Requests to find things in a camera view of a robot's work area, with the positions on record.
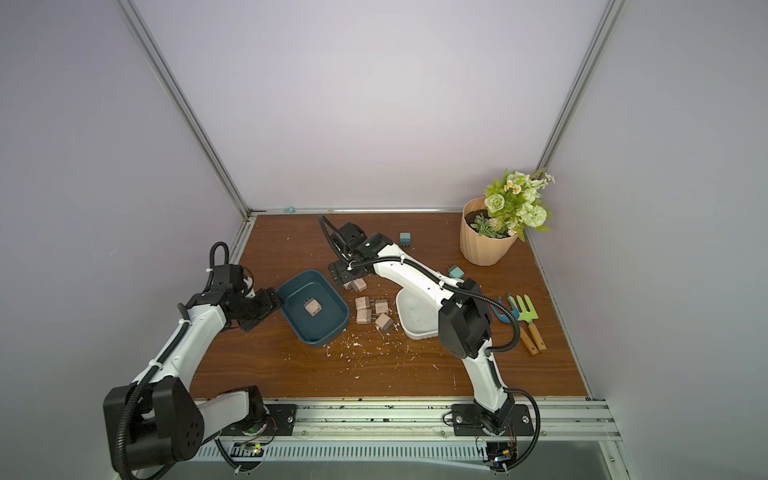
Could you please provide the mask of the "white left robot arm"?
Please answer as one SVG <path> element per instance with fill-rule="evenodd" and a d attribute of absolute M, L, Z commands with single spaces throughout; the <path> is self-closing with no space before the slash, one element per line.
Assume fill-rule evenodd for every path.
<path fill-rule="evenodd" d="M 109 391 L 103 414 L 111 463 L 122 479 L 152 469 L 159 479 L 222 433 L 260 434 L 273 422 L 255 386 L 197 402 L 195 373 L 213 340 L 232 326 L 248 332 L 282 301 L 256 289 L 249 270 L 231 263 L 208 270 L 204 289 L 178 306 L 180 319 L 161 351 L 130 383 Z"/>

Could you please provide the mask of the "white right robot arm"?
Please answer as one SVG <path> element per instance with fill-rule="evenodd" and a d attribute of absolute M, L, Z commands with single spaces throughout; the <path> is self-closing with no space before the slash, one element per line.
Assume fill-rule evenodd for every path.
<path fill-rule="evenodd" d="M 438 337 L 445 349 L 460 359 L 473 388 L 478 415 L 486 428 L 499 429 L 508 422 L 514 406 L 513 394 L 502 379 L 495 356 L 515 348 L 521 328 L 510 321 L 513 336 L 495 346 L 492 339 L 490 307 L 507 312 L 501 303 L 485 296 L 473 280 L 457 280 L 415 260 L 399 245 L 375 233 L 336 231 L 325 234 L 338 260 L 329 265 L 332 279 L 346 284 L 368 275 L 377 275 L 413 294 L 424 303 L 437 321 Z"/>

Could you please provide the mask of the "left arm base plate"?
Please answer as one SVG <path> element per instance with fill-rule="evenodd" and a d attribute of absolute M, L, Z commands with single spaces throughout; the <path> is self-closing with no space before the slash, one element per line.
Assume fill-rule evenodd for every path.
<path fill-rule="evenodd" d="M 252 423 L 225 427 L 221 437 L 289 437 L 297 420 L 296 404 L 272 403 L 265 406 L 266 413 Z"/>

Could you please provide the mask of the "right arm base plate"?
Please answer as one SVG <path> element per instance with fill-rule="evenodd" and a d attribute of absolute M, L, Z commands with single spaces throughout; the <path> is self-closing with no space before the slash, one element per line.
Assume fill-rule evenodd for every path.
<path fill-rule="evenodd" d="M 453 428 L 455 436 L 532 437 L 535 423 L 527 405 L 505 404 L 499 411 L 490 412 L 477 404 L 459 403 L 450 407 L 444 422 Z"/>

